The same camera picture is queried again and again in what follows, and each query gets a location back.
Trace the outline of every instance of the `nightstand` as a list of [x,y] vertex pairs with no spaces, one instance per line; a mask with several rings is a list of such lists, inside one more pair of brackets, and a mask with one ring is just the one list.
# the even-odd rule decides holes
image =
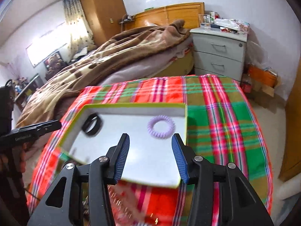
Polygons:
[[246,34],[196,28],[190,31],[194,44],[195,74],[227,76],[240,82],[246,52]]

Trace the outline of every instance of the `brown blanket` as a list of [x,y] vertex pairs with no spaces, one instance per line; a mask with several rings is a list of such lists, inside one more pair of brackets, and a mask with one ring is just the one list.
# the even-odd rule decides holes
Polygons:
[[35,92],[16,127],[54,119],[55,110],[59,109],[57,105],[68,102],[69,106],[86,86],[97,85],[129,64],[180,44],[190,34],[183,25],[184,20],[179,19],[169,26],[135,28],[112,37],[90,57],[62,69]]

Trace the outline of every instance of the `curtain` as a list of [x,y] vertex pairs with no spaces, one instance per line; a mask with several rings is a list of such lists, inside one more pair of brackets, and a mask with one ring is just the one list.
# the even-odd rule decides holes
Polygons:
[[93,32],[86,20],[80,0],[64,0],[64,13],[70,32],[70,58],[84,47],[94,45]]

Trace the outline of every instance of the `metal screw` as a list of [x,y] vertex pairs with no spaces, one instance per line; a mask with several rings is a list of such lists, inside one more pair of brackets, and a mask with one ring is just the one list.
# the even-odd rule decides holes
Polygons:
[[203,157],[200,155],[195,156],[195,161],[202,161]]
[[106,162],[107,160],[108,160],[108,157],[106,157],[106,156],[99,157],[100,162]]
[[228,167],[231,168],[231,169],[234,169],[234,168],[236,168],[236,165],[234,163],[230,162],[228,164]]
[[70,170],[70,169],[72,169],[74,167],[74,164],[73,163],[68,163],[67,165],[66,165],[66,169],[67,170]]

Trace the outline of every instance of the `black wristband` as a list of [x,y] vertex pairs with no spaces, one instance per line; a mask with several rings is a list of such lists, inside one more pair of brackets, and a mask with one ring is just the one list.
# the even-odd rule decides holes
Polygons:
[[[95,126],[90,131],[88,131],[89,127],[91,126],[91,123],[94,121],[95,118],[96,118]],[[101,121],[100,117],[98,116],[98,114],[93,113],[88,116],[88,118],[82,125],[82,130],[88,136],[93,136],[100,130],[101,124],[102,124],[102,121]]]

